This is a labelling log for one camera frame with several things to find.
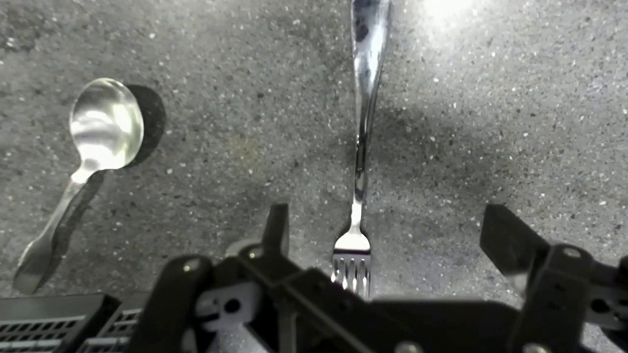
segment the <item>granite countertop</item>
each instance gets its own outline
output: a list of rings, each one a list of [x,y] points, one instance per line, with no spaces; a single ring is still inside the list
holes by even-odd
[[[628,253],[628,2],[395,0],[365,230],[377,296],[519,302],[479,249],[487,202],[605,263]],[[148,290],[291,204],[293,259],[330,269],[352,196],[350,2],[4,0],[0,294],[79,165],[97,77],[146,86],[163,136],[106,173],[44,294]],[[587,341],[611,347],[599,336]]]

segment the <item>metal fork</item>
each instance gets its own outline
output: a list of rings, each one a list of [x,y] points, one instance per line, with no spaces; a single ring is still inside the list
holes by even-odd
[[[350,230],[338,237],[332,255],[332,283],[365,298],[371,294],[371,241],[362,230],[367,192],[367,145],[375,114],[381,53],[389,35],[391,0],[352,0],[352,41],[356,79],[356,188]]]

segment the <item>silver spoon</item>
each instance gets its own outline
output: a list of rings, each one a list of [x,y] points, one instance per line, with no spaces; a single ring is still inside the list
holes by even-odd
[[[55,271],[59,259],[59,224],[73,212],[73,204],[99,171],[130,165],[144,141],[144,118],[136,96],[118,81],[97,79],[83,88],[71,112],[71,136],[81,155],[59,206],[18,263],[14,288],[36,292]]]

